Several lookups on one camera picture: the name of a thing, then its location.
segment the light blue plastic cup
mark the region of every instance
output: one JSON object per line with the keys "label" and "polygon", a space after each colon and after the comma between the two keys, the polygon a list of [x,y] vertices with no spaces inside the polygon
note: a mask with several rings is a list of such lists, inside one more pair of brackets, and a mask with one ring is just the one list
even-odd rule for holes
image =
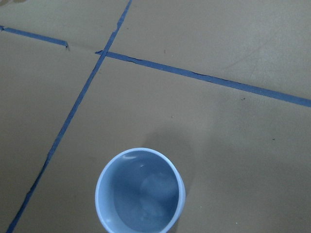
{"label": "light blue plastic cup", "polygon": [[177,169],[147,148],[126,150],[103,169],[95,206],[109,233],[166,233],[179,218],[186,191]]}

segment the blue cup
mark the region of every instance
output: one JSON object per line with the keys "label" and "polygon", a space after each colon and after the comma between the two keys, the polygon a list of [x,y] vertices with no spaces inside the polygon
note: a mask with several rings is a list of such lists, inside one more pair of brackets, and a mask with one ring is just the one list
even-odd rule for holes
{"label": "blue cup", "polygon": [[177,169],[147,148],[126,150],[103,169],[95,206],[109,233],[166,233],[179,218],[186,191]]}

